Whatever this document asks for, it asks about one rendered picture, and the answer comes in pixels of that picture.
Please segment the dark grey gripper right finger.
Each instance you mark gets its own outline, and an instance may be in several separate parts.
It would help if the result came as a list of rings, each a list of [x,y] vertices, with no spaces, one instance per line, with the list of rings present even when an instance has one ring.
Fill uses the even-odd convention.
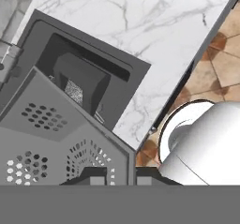
[[[137,167],[136,184],[138,186],[179,186],[179,183],[163,177],[157,167]]]

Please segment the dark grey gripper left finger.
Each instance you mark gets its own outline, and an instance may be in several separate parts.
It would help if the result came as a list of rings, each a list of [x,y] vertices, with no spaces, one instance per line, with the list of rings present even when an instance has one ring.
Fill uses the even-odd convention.
[[[106,167],[85,167],[78,177],[67,179],[62,186],[106,186]]]

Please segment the grey perforated colander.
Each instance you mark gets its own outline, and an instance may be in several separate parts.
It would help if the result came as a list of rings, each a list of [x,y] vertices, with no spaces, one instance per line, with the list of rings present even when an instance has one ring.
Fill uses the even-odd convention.
[[[32,68],[0,114],[0,185],[61,185],[85,167],[136,183],[135,151]]]

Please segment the dark grey sink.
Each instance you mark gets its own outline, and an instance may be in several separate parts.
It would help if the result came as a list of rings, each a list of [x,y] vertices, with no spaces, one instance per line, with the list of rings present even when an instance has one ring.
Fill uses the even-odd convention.
[[[126,52],[35,10],[17,43],[17,73],[0,82],[0,111],[37,67],[64,92],[73,83],[82,90],[82,108],[98,113],[113,129],[150,65]]]

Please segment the white round object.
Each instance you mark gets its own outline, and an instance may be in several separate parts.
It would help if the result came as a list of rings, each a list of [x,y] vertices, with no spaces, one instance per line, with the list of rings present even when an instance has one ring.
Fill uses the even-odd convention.
[[[159,134],[159,172],[184,186],[240,186],[240,102],[198,99]]]

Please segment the grey tap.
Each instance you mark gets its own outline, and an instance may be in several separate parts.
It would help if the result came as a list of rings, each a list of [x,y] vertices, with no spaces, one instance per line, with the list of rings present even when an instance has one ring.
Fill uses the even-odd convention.
[[[17,65],[18,59],[23,52],[19,46],[6,42],[0,38],[0,43],[7,45],[7,51],[0,61],[0,89],[8,82],[13,70]]]

